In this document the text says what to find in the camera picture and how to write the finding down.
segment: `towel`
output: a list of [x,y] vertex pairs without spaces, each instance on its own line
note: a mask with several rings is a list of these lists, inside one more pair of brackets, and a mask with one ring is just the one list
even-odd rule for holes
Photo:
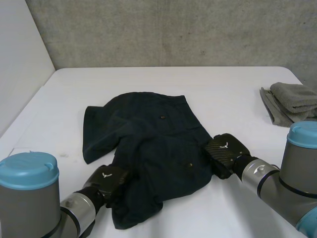
[[270,90],[261,88],[260,96],[274,125],[317,120],[317,93],[304,85],[278,82]]
[[271,92],[292,113],[308,112],[317,108],[317,93],[302,84],[274,83]]

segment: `white table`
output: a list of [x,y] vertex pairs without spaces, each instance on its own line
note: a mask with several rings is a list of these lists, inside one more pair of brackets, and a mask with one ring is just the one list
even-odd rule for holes
[[[56,71],[0,139],[0,158],[27,151],[56,156],[60,197],[79,190],[113,152],[86,165],[82,156],[85,108],[103,106],[131,91],[185,95],[211,136],[232,133],[252,155],[281,165],[287,128],[271,124],[259,89],[300,83],[282,67],[68,68]],[[131,229],[116,230],[102,209],[91,238],[303,238],[248,191],[236,176],[212,177],[195,194],[164,203],[163,210]]]

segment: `gray robot arm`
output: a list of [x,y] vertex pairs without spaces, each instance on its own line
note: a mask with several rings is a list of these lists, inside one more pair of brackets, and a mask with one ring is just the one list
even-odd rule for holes
[[128,178],[129,172],[118,167],[96,169],[82,190],[60,203],[61,222],[56,238],[88,237],[99,209],[118,196]]
[[230,134],[216,136],[206,150],[221,179],[236,174],[298,231],[317,238],[317,122],[291,126],[281,169],[252,157]]

